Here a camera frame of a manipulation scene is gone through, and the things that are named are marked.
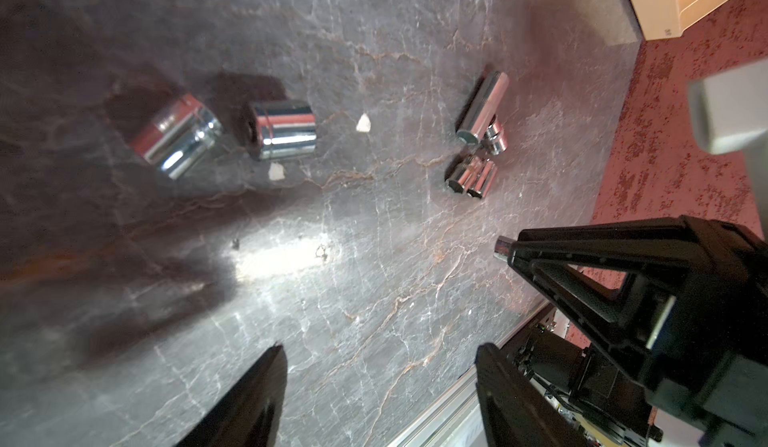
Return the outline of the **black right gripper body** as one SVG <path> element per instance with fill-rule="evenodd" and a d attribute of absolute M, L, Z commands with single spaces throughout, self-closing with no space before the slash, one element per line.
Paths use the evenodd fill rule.
<path fill-rule="evenodd" d="M 767 245 L 696 217 L 526 229 L 507 265 L 704 446 L 767 442 Z"/>

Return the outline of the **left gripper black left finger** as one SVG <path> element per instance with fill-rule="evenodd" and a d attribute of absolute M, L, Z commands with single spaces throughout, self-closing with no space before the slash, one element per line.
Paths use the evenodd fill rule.
<path fill-rule="evenodd" d="M 284 348 L 268 348 L 178 444 L 273 446 L 287 387 L 287 368 Z"/>

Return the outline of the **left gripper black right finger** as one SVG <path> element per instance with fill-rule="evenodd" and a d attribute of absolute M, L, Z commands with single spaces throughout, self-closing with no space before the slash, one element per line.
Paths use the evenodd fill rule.
<path fill-rule="evenodd" d="M 537 392 L 494 344 L 478 347 L 475 356 L 477 395 L 490 446 L 586 446 L 572 427 Z"/>

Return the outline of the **lone chrome socket front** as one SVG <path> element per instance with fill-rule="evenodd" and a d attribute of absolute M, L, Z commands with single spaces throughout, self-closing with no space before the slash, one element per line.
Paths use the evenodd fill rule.
<path fill-rule="evenodd" d="M 499 236 L 494 244 L 494 257 L 508 263 L 514 255 L 514 240 L 505 236 Z"/>

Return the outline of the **large chrome socket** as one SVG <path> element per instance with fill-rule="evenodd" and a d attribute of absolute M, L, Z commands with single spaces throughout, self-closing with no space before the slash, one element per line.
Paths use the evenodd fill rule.
<path fill-rule="evenodd" d="M 306 102 L 250 102 L 245 126 L 249 153 L 258 161 L 299 158 L 315 152 L 316 117 Z"/>
<path fill-rule="evenodd" d="M 130 146 L 147 164 L 177 180 L 217 144 L 223 132 L 208 107 L 184 94 L 161 109 Z"/>

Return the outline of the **long chrome socket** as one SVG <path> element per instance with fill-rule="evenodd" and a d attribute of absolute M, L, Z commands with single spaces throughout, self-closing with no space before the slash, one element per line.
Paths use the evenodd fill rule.
<path fill-rule="evenodd" d="M 457 129 L 456 135 L 462 142 L 468 146 L 481 143 L 508 86 L 509 77 L 504 72 L 493 71 L 485 77 Z"/>

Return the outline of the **small chrome socket pair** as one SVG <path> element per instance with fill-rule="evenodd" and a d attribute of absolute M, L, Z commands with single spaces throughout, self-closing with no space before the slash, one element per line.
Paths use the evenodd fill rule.
<path fill-rule="evenodd" d="M 497 174 L 498 167 L 492 160 L 469 155 L 454 167 L 446 179 L 446 185 L 455 193 L 484 199 Z"/>

